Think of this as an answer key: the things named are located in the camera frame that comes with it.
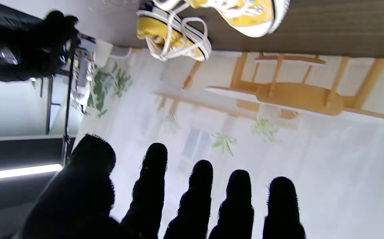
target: wooden floor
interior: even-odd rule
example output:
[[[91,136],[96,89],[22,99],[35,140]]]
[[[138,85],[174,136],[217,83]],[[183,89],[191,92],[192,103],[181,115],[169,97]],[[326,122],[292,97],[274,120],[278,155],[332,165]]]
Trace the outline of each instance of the wooden floor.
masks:
[[[384,0],[290,0],[289,11],[271,35],[250,38],[231,28],[215,9],[188,8],[209,27],[214,50],[384,57]],[[78,29],[119,46],[146,47],[136,37],[138,0],[0,0],[42,18],[60,9],[79,19]]]
[[[384,58],[384,0],[291,0],[280,27],[261,38],[237,32],[215,9],[188,8],[179,15],[204,19],[214,50]],[[117,33],[113,43],[145,47],[130,25],[135,21],[135,16],[125,21],[129,26]]]

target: white curtain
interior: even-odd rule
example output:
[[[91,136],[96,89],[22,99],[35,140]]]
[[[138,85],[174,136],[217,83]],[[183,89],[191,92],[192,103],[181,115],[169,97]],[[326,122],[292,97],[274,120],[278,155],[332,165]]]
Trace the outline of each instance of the white curtain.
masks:
[[[116,200],[111,215],[117,220],[127,212],[148,145],[157,141],[169,152],[160,238],[176,215],[199,159],[209,160],[214,168],[209,230],[217,222],[230,173],[245,169],[252,182],[253,239],[262,238],[267,186],[277,176],[289,177],[295,184],[307,238],[384,238],[384,124],[300,113],[296,129],[280,127],[278,142],[268,143],[262,135],[251,133],[253,120],[233,118],[228,121],[228,133],[237,139],[231,145],[233,156],[222,154],[212,148],[213,135],[222,131],[227,114],[180,102],[179,129],[165,131],[163,124],[173,101],[168,99],[158,111],[161,97],[153,92],[161,89],[167,63],[140,51],[128,64],[134,84],[112,106],[115,113],[110,119],[88,121],[83,131],[101,134],[116,151],[111,175]]]

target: dark floor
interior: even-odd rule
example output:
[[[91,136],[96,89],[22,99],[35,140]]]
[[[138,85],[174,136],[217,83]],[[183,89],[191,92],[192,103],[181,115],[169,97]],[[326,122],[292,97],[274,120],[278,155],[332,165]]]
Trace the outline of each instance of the dark floor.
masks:
[[[106,40],[146,46],[135,36],[136,7],[129,4],[117,9],[125,24],[115,26]],[[291,0],[277,31],[262,38],[237,32],[215,9],[189,8],[179,15],[203,18],[214,50],[384,57],[384,0]]]

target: white wall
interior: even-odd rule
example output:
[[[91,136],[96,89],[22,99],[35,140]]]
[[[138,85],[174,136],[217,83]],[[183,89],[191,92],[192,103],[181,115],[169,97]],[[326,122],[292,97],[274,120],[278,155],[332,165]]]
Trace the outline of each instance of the white wall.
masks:
[[[40,79],[36,88],[30,81],[0,82],[0,136],[34,136],[46,133],[46,110],[48,80],[43,82],[42,98],[40,97]],[[54,107],[51,113],[52,135],[62,135],[65,124],[65,104],[67,85],[61,77],[54,82],[52,101],[61,106]],[[69,130],[71,135],[77,134],[83,119],[79,109],[71,107]]]

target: white rubber sole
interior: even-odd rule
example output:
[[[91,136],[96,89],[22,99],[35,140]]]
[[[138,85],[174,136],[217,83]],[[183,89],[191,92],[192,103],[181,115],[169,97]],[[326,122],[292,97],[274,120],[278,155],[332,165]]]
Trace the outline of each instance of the white rubber sole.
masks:
[[[166,0],[163,2],[159,0],[154,0],[154,4],[158,8],[163,9],[164,11],[169,11],[173,9],[180,1],[182,0]]]
[[[166,25],[168,24],[168,18],[169,18],[169,13],[165,12],[162,9],[158,9],[156,7],[153,8],[152,12],[150,11],[145,11],[145,10],[139,10],[137,11],[137,15],[140,16],[146,16],[149,18],[154,18],[156,20],[161,21],[162,23],[165,23]],[[173,30],[181,33],[181,19],[176,15],[173,21]],[[193,43],[198,43],[204,38],[204,34],[197,29],[193,28],[192,26],[189,26],[186,24],[186,37],[188,37]],[[197,61],[205,61],[210,57],[211,54],[211,44],[208,39],[205,39],[204,42],[202,43],[201,46],[198,47],[202,54],[204,55],[203,57],[193,57],[189,56]]]
[[[273,21],[273,25],[269,30],[269,34],[274,32],[282,22],[283,18],[286,15],[286,12],[289,8],[289,1],[290,0],[274,0],[274,11],[275,11],[275,18]]]

